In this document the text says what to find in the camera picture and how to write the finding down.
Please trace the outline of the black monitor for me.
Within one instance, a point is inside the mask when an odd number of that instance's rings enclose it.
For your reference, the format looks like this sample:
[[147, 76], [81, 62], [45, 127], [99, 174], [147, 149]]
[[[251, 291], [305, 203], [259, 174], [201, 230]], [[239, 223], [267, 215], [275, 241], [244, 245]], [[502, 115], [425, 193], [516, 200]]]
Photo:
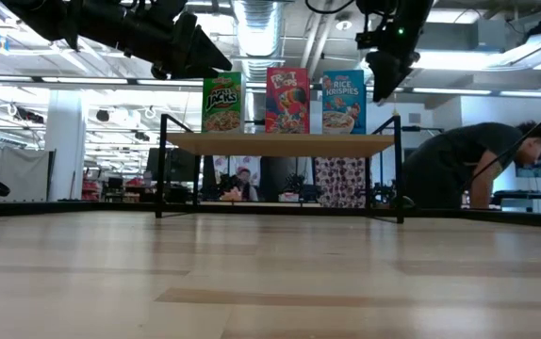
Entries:
[[[151, 173], [151, 180], [158, 178], [158, 148], [149, 150], [146, 171]], [[194, 179], [196, 157], [180, 148], [169, 148], [164, 155], [164, 180], [172, 182], [192, 182]]]

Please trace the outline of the grey ventilation unit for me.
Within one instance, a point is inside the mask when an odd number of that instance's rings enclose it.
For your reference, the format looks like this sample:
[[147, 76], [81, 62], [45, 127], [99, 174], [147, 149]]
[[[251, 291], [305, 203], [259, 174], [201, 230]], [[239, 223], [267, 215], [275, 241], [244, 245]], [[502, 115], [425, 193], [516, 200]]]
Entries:
[[473, 24], [427, 23], [417, 48], [439, 51], [484, 51], [502, 53], [506, 49], [504, 21], [480, 20]]

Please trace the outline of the blue Rice Krispies cereal box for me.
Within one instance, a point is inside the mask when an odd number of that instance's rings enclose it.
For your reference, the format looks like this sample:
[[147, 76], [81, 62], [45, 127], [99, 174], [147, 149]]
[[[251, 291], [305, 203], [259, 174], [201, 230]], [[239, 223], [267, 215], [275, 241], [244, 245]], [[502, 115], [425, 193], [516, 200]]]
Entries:
[[322, 84], [322, 133], [364, 135], [367, 132], [367, 88], [361, 70], [327, 71]]

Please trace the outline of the purple dotted cloth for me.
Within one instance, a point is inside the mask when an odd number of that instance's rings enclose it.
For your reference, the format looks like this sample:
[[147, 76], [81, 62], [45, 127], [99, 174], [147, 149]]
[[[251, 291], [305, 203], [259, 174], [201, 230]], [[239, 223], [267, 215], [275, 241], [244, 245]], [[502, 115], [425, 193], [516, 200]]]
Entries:
[[363, 208], [365, 159], [316, 157], [315, 182], [319, 203], [326, 208]]

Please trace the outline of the wooden shelf with black legs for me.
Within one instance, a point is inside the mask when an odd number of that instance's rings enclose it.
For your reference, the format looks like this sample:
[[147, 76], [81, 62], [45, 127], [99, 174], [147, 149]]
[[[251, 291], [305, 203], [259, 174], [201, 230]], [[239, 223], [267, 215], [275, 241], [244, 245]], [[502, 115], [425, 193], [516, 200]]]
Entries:
[[[297, 204], [239, 206], [236, 214], [330, 216], [330, 217], [390, 217], [398, 224], [404, 222], [402, 195], [402, 124], [398, 115], [390, 117], [370, 135], [299, 135], [299, 134], [211, 134], [195, 133], [169, 114], [160, 118], [158, 144], [158, 181], [156, 184], [155, 214], [160, 218], [171, 210], [164, 202], [165, 161], [163, 155], [168, 143], [200, 157], [202, 155], [254, 155], [266, 157], [349, 157], [365, 160], [365, 207], [362, 209], [335, 209], [305, 207]], [[370, 159], [392, 146], [396, 175], [396, 200], [388, 209], [371, 206]]]

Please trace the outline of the green Apple Jacks cereal box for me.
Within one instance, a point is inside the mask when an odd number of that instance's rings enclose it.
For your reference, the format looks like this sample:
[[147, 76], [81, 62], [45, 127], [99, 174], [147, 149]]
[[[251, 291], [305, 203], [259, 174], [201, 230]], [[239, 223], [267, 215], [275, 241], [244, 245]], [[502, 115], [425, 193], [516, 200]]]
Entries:
[[220, 73], [203, 82], [202, 132], [241, 133], [243, 131], [243, 74]]

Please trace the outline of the long ceiling light strip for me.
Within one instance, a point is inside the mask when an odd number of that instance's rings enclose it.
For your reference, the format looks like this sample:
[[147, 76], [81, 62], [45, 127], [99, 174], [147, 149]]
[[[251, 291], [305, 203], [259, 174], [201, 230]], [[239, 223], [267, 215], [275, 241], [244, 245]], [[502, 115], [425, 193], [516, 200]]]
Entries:
[[203, 80], [155, 80], [140, 78], [26, 76], [0, 74], [0, 86], [43, 87], [48, 89], [201, 89]]

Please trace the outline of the white column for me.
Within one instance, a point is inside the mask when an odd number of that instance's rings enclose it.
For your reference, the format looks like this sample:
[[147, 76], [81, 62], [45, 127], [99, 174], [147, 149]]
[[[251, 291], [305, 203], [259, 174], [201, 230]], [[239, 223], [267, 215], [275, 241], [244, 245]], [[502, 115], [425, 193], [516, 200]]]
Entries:
[[82, 196], [88, 112], [81, 92], [50, 91], [45, 131], [45, 150], [54, 153], [49, 202]]

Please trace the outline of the silver spiral air duct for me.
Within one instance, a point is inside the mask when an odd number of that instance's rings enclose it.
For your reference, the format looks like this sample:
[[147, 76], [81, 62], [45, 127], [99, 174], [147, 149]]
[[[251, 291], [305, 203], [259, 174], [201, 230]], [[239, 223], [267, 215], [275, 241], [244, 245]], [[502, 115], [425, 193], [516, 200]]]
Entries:
[[283, 6], [271, 0], [232, 0], [232, 5], [241, 56], [238, 63], [247, 82], [247, 119], [262, 121], [265, 118], [266, 92], [255, 92], [252, 84], [266, 83], [267, 68], [280, 65]]

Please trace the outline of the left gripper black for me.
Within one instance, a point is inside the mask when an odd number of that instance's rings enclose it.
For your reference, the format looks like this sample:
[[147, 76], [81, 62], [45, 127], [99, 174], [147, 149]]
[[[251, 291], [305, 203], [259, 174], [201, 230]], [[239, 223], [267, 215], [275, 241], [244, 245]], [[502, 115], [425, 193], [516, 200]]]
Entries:
[[231, 71], [233, 64], [196, 25], [196, 16], [150, 9], [147, 18], [156, 29], [151, 73], [155, 79], [214, 78], [218, 70]]

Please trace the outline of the red cart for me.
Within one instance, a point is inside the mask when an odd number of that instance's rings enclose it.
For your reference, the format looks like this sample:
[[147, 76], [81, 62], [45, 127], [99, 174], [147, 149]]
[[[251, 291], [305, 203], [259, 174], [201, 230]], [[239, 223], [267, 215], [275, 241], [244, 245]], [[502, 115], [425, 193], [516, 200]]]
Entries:
[[97, 180], [84, 179], [82, 183], [83, 201], [98, 202], [101, 200], [102, 184]]

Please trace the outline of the red Froot Loops cereal box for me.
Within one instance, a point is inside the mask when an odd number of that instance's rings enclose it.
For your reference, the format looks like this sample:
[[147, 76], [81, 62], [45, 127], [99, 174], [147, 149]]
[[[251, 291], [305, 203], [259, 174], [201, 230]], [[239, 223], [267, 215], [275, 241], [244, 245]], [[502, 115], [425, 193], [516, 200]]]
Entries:
[[310, 81], [305, 68], [267, 68], [265, 132], [310, 133]]

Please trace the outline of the short ceiling light strip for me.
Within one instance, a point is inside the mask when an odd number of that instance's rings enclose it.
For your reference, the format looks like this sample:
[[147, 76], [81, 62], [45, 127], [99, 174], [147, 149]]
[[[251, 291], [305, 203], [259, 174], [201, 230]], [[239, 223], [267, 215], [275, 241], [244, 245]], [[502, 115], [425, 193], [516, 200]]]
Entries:
[[541, 99], [541, 91], [536, 90], [503, 90], [499, 93], [502, 97], [520, 97]]
[[464, 95], [464, 96], [486, 96], [493, 93], [487, 89], [446, 89], [446, 88], [397, 88], [400, 92], [416, 94], [439, 94], [439, 95]]

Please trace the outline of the white ceiling pipe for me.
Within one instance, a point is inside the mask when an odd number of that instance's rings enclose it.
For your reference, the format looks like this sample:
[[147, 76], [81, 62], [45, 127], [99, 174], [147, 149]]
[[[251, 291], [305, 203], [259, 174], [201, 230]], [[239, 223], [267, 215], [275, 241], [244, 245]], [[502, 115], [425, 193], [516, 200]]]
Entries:
[[293, 43], [296, 66], [306, 68], [308, 78], [313, 80], [320, 64], [322, 48], [336, 21], [336, 14], [319, 14], [311, 11], [304, 0], [297, 0], [296, 12], [291, 17], [293, 34], [299, 38]]

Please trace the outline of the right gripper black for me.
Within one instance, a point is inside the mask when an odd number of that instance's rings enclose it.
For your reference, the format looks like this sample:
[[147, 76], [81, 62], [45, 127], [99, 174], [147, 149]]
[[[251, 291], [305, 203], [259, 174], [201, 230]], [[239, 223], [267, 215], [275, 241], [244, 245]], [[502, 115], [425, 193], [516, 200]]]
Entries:
[[359, 11], [381, 17], [374, 30], [357, 33], [358, 50], [370, 49], [365, 60], [374, 76], [373, 102], [387, 99], [413, 71], [419, 61], [416, 51], [434, 0], [355, 0]]

